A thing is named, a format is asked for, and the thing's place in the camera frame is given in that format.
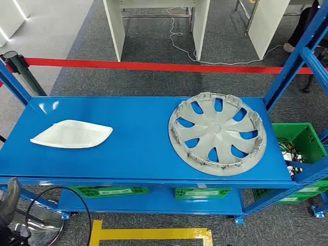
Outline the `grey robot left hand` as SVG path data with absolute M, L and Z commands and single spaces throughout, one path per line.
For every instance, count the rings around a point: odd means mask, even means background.
M 7 228 L 13 221 L 21 190 L 17 177 L 10 179 L 8 188 L 8 194 L 1 204 L 1 230 Z

